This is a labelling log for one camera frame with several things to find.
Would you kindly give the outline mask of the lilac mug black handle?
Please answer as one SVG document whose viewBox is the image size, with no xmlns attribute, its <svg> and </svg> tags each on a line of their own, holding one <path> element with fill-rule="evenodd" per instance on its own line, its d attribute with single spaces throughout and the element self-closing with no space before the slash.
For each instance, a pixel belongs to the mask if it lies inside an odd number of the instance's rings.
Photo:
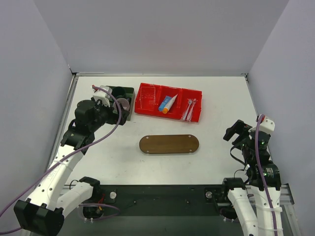
<svg viewBox="0 0 315 236">
<path fill-rule="evenodd" d="M 125 111 L 130 111 L 130 103 L 126 98 L 117 98 L 116 100 Z"/>
</svg>

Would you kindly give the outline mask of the clear acrylic toothbrush holder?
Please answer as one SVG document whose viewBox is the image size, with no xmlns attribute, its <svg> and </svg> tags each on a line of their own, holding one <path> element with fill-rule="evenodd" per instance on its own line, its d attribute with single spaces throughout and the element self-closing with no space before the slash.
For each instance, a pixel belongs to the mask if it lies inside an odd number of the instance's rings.
<svg viewBox="0 0 315 236">
<path fill-rule="evenodd" d="M 137 108 L 144 111 L 153 111 L 156 103 L 156 87 L 141 84 L 137 98 Z"/>
</svg>

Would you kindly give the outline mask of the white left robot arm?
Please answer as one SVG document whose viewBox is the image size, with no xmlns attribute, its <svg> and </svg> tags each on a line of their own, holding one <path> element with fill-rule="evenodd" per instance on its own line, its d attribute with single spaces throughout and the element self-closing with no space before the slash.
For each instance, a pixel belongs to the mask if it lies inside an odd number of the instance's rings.
<svg viewBox="0 0 315 236">
<path fill-rule="evenodd" d="M 98 97 L 77 104 L 75 118 L 63 135 L 55 160 L 35 183 L 36 188 L 27 199 L 15 203 L 14 213 L 22 229 L 42 236 L 56 236 L 65 218 L 82 202 L 93 203 L 100 199 L 100 183 L 90 177 L 80 179 L 66 194 L 60 193 L 88 148 L 97 144 L 95 132 L 104 124 L 117 128 L 126 122 L 129 112 L 118 99 L 113 97 L 112 100 L 114 105 Z"/>
</svg>

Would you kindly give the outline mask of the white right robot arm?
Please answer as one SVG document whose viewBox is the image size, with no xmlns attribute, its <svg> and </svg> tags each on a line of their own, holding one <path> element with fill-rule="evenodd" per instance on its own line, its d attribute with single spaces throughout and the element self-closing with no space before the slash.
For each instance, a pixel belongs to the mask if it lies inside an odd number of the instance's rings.
<svg viewBox="0 0 315 236">
<path fill-rule="evenodd" d="M 223 195 L 231 203 L 244 235 L 282 236 L 280 171 L 267 150 L 275 122 L 263 114 L 256 122 L 256 126 L 250 126 L 238 120 L 226 129 L 225 141 L 238 135 L 232 148 L 242 152 L 239 163 L 244 166 L 248 182 L 225 178 Z"/>
</svg>

